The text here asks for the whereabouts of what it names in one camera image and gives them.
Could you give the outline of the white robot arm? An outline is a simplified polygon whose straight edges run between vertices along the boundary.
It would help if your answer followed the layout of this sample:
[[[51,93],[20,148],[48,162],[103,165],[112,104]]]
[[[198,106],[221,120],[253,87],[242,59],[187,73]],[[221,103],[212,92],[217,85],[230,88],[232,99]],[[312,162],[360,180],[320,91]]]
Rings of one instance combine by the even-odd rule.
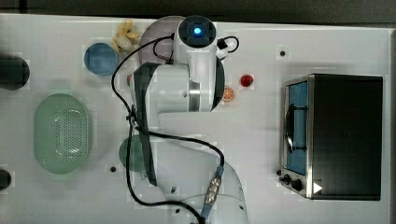
[[[165,133],[162,114],[212,111],[224,91],[215,24],[184,18],[172,34],[170,64],[143,63],[132,96],[148,181],[170,207],[169,224],[248,224],[240,179],[215,146],[188,146],[189,137]]]

